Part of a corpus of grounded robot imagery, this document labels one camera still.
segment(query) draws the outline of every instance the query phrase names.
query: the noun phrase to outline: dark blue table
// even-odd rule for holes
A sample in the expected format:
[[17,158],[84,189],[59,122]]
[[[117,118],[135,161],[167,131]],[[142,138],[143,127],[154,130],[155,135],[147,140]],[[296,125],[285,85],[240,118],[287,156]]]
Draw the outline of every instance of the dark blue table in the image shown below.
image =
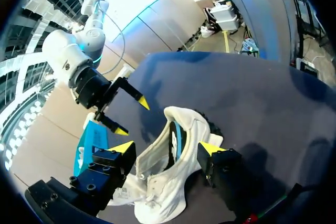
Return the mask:
[[[290,66],[243,55],[211,52],[163,52],[149,55],[131,75],[147,111],[120,91],[107,112],[130,131],[110,133],[110,146],[134,140],[141,153],[165,124],[163,109],[197,109],[219,126],[223,148],[243,154],[248,167],[262,176],[266,197],[256,211],[281,197],[296,182],[318,183],[335,141],[336,96],[318,79]],[[309,194],[304,194],[297,207]],[[201,173],[186,183],[187,208],[170,223],[219,223],[233,220]],[[132,206],[108,207],[100,217],[114,223],[137,223]]]

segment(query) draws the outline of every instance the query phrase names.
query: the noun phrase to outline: wire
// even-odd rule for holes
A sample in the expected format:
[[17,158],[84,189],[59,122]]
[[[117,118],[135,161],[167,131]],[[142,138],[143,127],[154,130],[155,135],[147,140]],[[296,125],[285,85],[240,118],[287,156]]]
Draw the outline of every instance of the wire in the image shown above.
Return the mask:
[[324,57],[325,57],[325,55],[324,55],[324,56],[315,56],[315,57],[313,58],[313,60],[311,61],[311,63],[314,63],[315,59],[317,59],[317,58],[324,58]]
[[199,36],[198,39],[197,39],[197,41],[195,41],[195,43],[193,43],[193,44],[189,47],[189,51],[191,51],[191,52],[194,51],[195,46],[196,46],[197,42],[199,42],[200,39],[201,39],[201,37]]
[[309,41],[308,49],[307,49],[306,53],[303,55],[303,58],[307,55],[307,53],[308,53],[308,51],[309,51],[309,48],[310,48],[310,45],[311,45],[311,41],[312,41],[314,38],[312,38],[312,37],[308,37],[308,38],[305,38],[305,39],[310,39],[310,41]]
[[235,53],[238,53],[238,51],[237,51],[238,43],[235,42],[231,37],[229,37],[229,39],[230,39],[231,41],[233,41],[233,42],[236,44],[236,45],[235,45],[235,48],[233,49],[233,51],[234,51]]
[[124,57],[124,54],[125,54],[125,49],[126,49],[126,42],[125,42],[125,37],[124,37],[124,34],[122,33],[122,30],[120,29],[120,27],[114,22],[114,20],[101,8],[101,6],[100,6],[100,3],[99,2],[97,2],[98,3],[98,7],[99,7],[99,9],[115,24],[115,26],[117,27],[117,29],[119,30],[119,35],[121,35],[121,37],[122,37],[122,40],[123,40],[123,49],[122,49],[122,54],[121,54],[121,56],[119,56],[119,60],[118,60],[118,62],[117,62],[117,64],[115,64],[114,65],[114,67],[113,68],[111,68],[110,70],[108,70],[108,71],[106,71],[106,72],[104,72],[104,73],[102,73],[102,75],[104,75],[104,74],[108,74],[108,73],[110,73],[110,72],[112,72],[114,69],[116,69],[116,67],[118,66],[118,64],[121,62],[121,60],[123,59],[123,57]]

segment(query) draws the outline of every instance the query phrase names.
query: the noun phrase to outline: wall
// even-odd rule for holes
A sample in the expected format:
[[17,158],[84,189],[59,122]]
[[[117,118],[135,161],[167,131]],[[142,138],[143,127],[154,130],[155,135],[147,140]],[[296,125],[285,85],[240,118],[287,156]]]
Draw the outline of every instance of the wall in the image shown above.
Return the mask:
[[[105,77],[113,80],[125,63],[137,68],[151,52],[176,51],[197,31],[204,19],[193,0],[158,0],[124,29],[125,55],[116,69]],[[113,42],[106,41],[98,70],[104,72],[115,66],[122,48],[121,36]],[[88,113],[75,104],[65,85],[56,86],[13,158],[11,171],[17,176],[14,181],[20,188],[25,188],[24,183],[47,181],[50,176],[68,185]]]

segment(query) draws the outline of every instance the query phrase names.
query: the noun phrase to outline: shoe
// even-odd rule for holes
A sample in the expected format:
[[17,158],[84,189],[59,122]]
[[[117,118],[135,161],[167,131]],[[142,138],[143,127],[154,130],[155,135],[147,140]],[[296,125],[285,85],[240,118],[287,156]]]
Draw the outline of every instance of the shoe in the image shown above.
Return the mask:
[[171,106],[164,115],[162,133],[136,159],[136,175],[129,174],[109,202],[110,206],[134,203],[134,214],[144,224],[167,222],[185,209],[184,184],[201,169],[198,143],[220,146],[223,141],[196,111]]

